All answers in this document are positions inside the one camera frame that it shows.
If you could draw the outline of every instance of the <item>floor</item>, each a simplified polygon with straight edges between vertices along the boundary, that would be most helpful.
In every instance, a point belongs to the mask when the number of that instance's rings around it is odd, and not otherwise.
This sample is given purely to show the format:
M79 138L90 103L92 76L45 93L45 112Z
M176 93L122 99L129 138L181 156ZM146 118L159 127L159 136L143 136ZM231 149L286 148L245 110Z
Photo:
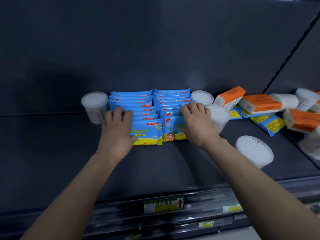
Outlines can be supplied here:
M190 238L190 240L261 240L253 227L244 227L221 233Z

